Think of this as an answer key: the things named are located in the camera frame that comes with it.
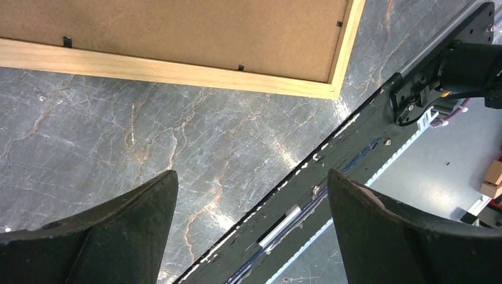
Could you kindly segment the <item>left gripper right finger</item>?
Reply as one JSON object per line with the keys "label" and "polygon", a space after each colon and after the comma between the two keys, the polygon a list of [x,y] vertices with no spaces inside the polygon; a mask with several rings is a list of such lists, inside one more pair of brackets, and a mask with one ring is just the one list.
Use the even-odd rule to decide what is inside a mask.
{"label": "left gripper right finger", "polygon": [[501,232],[438,217],[337,170],[327,193],[349,283],[500,283]]}

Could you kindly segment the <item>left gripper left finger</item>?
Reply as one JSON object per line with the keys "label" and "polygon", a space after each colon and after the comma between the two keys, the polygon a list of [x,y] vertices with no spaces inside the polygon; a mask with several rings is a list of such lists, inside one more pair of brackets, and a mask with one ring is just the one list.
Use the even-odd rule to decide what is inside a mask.
{"label": "left gripper left finger", "polygon": [[167,170],[81,213],[1,234],[1,282],[156,283],[178,188]]}

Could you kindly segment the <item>wooden picture frame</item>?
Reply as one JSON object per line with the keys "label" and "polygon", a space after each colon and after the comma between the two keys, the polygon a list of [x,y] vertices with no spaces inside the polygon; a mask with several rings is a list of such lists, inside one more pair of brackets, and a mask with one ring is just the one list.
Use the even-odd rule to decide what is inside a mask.
{"label": "wooden picture frame", "polygon": [[60,46],[1,36],[1,66],[105,78],[143,80],[240,91],[336,99],[342,87],[364,1],[346,1],[340,33],[324,82],[177,63],[144,57],[77,49],[70,37]]}

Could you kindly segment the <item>brown backing board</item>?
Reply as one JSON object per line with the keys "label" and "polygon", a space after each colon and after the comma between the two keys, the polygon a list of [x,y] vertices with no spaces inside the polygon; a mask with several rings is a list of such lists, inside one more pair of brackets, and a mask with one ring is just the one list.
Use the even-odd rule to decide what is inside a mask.
{"label": "brown backing board", "polygon": [[324,82],[346,1],[2,1],[1,36]]}

